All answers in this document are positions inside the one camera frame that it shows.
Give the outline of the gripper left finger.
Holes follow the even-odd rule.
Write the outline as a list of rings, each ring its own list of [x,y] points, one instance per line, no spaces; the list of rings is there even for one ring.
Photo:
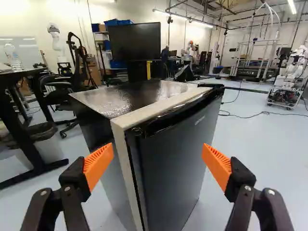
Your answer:
[[[57,190],[36,191],[27,208],[21,230],[52,231],[60,213],[69,231],[88,231],[82,203],[85,203],[114,158],[108,143],[86,157],[78,157],[60,176]]]

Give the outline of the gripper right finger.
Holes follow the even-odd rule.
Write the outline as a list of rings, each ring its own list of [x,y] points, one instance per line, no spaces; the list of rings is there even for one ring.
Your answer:
[[[282,195],[273,188],[255,188],[256,176],[235,156],[228,158],[208,144],[202,158],[233,208],[225,230],[246,231],[251,213],[258,218],[262,231],[294,230]]]

